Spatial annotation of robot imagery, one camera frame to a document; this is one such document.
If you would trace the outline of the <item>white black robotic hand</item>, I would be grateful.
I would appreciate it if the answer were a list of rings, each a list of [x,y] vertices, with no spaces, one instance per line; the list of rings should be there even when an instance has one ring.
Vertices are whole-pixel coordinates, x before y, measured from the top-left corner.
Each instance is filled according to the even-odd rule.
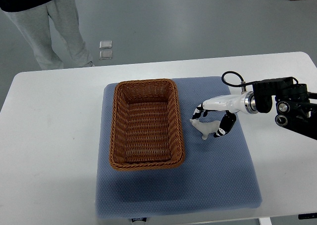
[[[236,122],[236,113],[243,112],[257,114],[254,93],[245,92],[241,95],[224,95],[203,101],[195,108],[191,119],[199,119],[207,116],[209,112],[225,112],[220,121],[219,129],[213,133],[215,138],[224,136],[230,132]]]

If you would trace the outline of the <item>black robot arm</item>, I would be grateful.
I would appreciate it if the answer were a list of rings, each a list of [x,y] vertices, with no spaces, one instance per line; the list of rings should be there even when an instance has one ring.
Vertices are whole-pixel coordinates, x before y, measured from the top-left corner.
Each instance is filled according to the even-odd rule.
[[[277,115],[275,123],[285,129],[304,136],[317,138],[317,94],[309,92],[306,84],[300,84],[294,77],[265,79],[245,82],[243,77],[234,71],[227,71],[221,76],[224,84],[242,88],[251,85],[253,91],[247,93],[243,105],[250,113],[268,113],[272,109],[275,96]]]

